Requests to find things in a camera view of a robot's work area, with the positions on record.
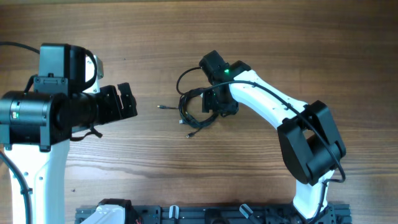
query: wooden table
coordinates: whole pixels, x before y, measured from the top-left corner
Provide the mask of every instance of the wooden table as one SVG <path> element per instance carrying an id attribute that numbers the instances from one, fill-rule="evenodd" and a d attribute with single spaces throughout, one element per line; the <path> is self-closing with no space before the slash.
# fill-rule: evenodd
<path id="1" fill-rule="evenodd" d="M 39 48 L 80 45 L 104 63 L 101 85 L 129 82 L 139 116 L 98 127 L 102 139 L 71 143 L 65 216 L 103 198 L 140 205 L 287 203 L 295 180 L 276 131 L 241 105 L 194 138 L 175 110 L 178 76 L 216 49 L 268 83 L 330 108 L 347 147 L 344 184 L 355 223 L 398 220 L 397 6 L 381 2 L 147 2 L 0 7 L 0 40 Z M 0 94 L 23 90 L 39 57 L 0 48 Z M 195 71 L 183 90 L 208 86 Z M 200 99 L 190 110 L 200 113 Z M 0 223 L 12 222 L 9 173 L 0 166 Z"/>

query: wooden surface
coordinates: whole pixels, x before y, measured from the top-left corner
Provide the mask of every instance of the wooden surface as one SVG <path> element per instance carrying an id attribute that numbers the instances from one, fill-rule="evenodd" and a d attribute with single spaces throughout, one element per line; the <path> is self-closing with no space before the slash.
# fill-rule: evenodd
<path id="1" fill-rule="evenodd" d="M 102 139 L 71 143 L 65 216 L 103 198 L 133 204 L 285 203 L 295 180 L 277 134 L 246 106 L 194 138 L 174 110 L 178 76 L 216 49 L 309 103 L 324 101 L 347 147 L 344 184 L 355 223 L 398 220 L 398 20 L 395 3 L 150 2 L 0 7 L 0 40 L 39 48 L 80 45 L 104 63 L 102 85 L 129 82 L 139 116 L 98 127 Z M 0 94 L 23 90 L 39 57 L 0 48 Z M 208 86 L 202 72 L 183 90 Z M 190 110 L 200 113 L 200 99 Z M 12 222 L 9 173 L 0 166 L 0 223 Z"/>

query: wood grain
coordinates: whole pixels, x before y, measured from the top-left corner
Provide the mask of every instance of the wood grain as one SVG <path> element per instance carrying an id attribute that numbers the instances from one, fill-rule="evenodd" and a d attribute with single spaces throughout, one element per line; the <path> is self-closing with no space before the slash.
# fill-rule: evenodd
<path id="1" fill-rule="evenodd" d="M 192 139 L 174 110 L 175 82 L 211 50 L 243 60 L 294 98 L 324 101 L 347 147 L 344 184 L 328 199 L 351 204 L 355 223 L 398 220 L 398 18 L 394 2 L 147 2 L 0 7 L 0 40 L 80 45 L 104 62 L 102 85 L 129 82 L 139 116 L 71 143 L 65 216 L 103 198 L 133 204 L 290 202 L 295 181 L 275 130 L 241 106 Z M 32 52 L 0 48 L 0 94 L 37 73 Z M 184 90 L 208 86 L 192 72 Z M 192 111 L 200 113 L 200 99 Z M 12 222 L 0 166 L 0 223 Z"/>

